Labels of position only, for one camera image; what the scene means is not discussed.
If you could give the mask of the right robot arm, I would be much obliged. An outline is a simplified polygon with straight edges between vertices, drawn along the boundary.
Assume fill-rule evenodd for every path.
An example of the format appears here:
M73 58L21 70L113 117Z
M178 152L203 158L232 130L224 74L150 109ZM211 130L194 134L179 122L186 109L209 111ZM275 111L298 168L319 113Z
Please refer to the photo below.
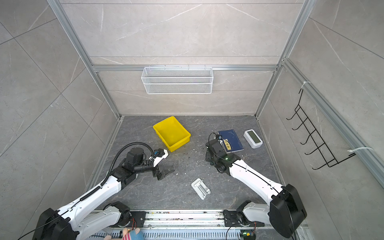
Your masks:
M231 220L230 227L268 224L282 237L294 239L296 230L308 215L298 190L290 184L283 186L263 176L239 156L227 153L222 142L223 138L219 137L208 139L206 161L219 173L226 173L244 183L265 202L242 203L234 217L226 216L226 219Z

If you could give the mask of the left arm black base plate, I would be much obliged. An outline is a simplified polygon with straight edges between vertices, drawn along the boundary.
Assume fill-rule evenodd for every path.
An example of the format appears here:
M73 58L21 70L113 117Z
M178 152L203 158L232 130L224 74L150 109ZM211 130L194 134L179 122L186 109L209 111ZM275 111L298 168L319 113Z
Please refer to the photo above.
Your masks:
M117 225L121 228L141 228L144 226L146 214L145 211L125 212Z

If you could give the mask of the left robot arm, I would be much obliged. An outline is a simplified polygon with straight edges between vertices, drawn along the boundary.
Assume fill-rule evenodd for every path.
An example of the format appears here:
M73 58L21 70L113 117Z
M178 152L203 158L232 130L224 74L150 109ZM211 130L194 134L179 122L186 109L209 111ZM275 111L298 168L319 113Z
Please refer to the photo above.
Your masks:
M131 209L121 202L108 204L94 215L92 211L133 182L139 173L151 172L158 180L173 173L173 170L161 171L159 168L159 163L168 155L167 150L153 150L142 142L125 145L117 152L106 177L99 184L57 210L44 211L36 228L29 233L34 240L85 240L110 226L134 229L137 220Z

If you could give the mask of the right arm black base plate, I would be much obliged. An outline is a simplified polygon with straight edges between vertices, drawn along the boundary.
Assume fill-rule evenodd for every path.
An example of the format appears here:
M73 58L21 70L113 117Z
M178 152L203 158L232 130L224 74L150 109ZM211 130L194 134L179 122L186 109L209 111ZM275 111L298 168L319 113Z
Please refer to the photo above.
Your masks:
M264 227L265 223L251 222L239 211L224 210L223 212L226 227Z

